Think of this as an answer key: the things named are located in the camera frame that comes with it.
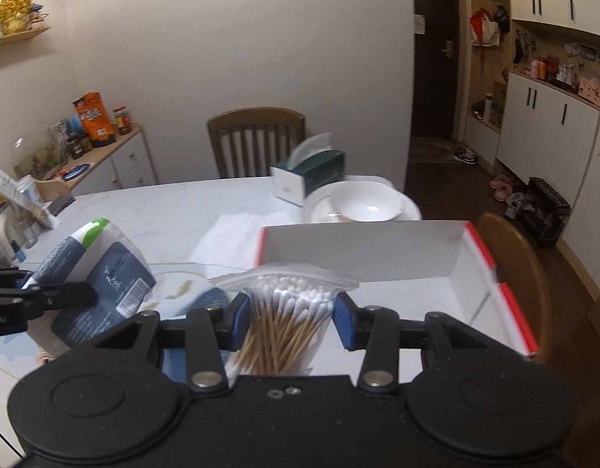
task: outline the bolt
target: bolt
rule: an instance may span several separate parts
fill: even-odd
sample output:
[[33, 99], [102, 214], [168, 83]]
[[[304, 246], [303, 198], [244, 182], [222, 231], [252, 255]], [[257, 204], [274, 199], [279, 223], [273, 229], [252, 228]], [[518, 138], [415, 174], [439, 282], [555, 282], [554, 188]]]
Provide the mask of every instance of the bolt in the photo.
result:
[[385, 387], [392, 383], [393, 375], [382, 369], [375, 369], [365, 373], [363, 381], [371, 387]]
[[285, 388], [285, 393], [288, 395], [298, 395], [302, 392], [300, 387], [289, 386]]
[[272, 399], [282, 399], [285, 397], [285, 393], [280, 389], [270, 389], [268, 390], [268, 397]]
[[216, 371], [199, 371], [192, 375], [192, 383], [196, 387], [215, 387], [222, 381], [222, 375]]

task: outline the white napkin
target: white napkin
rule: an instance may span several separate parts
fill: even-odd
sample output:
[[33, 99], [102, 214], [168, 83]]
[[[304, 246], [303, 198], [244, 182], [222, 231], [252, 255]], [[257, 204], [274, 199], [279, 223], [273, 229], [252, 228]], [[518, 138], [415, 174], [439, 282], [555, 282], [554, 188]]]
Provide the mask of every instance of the white napkin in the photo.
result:
[[198, 243], [190, 261], [224, 268], [251, 269], [261, 228], [296, 223], [286, 211], [265, 215], [223, 214]]

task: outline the chair backrest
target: chair backrest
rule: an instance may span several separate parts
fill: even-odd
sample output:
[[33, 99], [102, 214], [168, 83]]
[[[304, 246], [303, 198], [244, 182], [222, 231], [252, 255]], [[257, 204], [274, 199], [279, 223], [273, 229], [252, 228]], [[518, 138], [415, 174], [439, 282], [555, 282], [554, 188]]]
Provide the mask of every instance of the chair backrest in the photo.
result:
[[510, 222], [484, 213], [476, 229], [497, 263], [497, 278], [507, 282], [538, 342], [537, 362], [545, 364], [551, 343], [549, 287], [534, 249]]
[[279, 107], [229, 111], [211, 118], [207, 127], [220, 178], [269, 176], [270, 165], [304, 140], [304, 116]]

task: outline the barcode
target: barcode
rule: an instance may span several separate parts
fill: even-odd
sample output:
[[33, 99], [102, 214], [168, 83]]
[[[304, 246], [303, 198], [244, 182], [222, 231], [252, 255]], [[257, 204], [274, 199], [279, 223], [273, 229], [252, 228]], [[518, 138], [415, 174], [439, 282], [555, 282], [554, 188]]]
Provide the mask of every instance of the barcode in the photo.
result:
[[129, 318], [138, 311], [138, 308], [144, 300], [144, 296], [148, 294], [150, 287], [142, 278], [138, 278], [133, 286], [127, 290], [121, 302], [116, 306], [116, 311], [124, 318]]

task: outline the door handle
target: door handle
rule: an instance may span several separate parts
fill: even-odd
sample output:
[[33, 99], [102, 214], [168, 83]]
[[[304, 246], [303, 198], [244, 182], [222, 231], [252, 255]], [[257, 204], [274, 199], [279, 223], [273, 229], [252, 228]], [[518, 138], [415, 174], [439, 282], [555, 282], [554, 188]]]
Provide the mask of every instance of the door handle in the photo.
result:
[[446, 48], [441, 49], [441, 51], [443, 51], [448, 58], [453, 57], [454, 56], [454, 42], [452, 42], [452, 40], [446, 40]]

